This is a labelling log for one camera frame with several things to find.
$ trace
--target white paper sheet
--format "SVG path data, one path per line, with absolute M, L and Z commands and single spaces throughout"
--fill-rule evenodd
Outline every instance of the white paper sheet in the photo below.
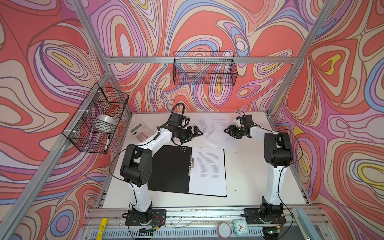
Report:
M 192 161 L 188 193 L 226 197 L 223 149 L 193 147 Z
M 233 122 L 228 119 L 200 118 L 191 126 L 196 125 L 203 132 L 203 141 L 210 147 L 216 146 L 236 152 L 239 142 L 224 132 L 231 124 Z

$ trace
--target colorful wall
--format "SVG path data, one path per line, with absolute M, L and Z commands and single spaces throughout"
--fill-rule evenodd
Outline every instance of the colorful wall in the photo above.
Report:
M 103 69 L 71 1 L 0 1 L 0 221 Z M 70 145 L 16 239 L 73 239 L 100 193 L 111 155 Z
M 384 239 L 383 39 L 383 1 L 340 1 L 273 115 L 340 239 Z
M 296 56 L 321 0 L 84 1 L 108 56 L 173 56 L 233 50 L 236 56 Z M 289 66 L 239 64 L 235 86 L 175 86 L 172 64 L 114 64 L 133 112 L 266 110 Z

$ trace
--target yellow marker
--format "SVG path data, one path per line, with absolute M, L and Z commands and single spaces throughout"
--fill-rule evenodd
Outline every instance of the yellow marker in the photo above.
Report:
M 96 240 L 102 240 L 103 238 L 103 232 L 105 230 L 105 226 L 107 225 L 107 222 L 108 222 L 108 219 L 107 218 L 103 218 L 101 220 L 101 224 L 100 224 L 100 228 L 99 228 L 99 233 L 97 234 L 97 238 Z

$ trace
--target wire basket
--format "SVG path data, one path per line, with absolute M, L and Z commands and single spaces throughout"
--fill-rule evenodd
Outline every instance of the wire basket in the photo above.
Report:
M 128 99 L 129 95 L 118 89 L 99 87 L 66 137 L 80 152 L 107 153 Z
M 237 68 L 233 51 L 176 51 L 173 54 L 175 85 L 235 85 Z

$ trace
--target black binder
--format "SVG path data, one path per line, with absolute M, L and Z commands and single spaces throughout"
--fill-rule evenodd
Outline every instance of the black binder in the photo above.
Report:
M 152 175 L 148 181 L 148 190 L 187 194 L 191 154 L 192 147 L 162 146 L 152 158 Z

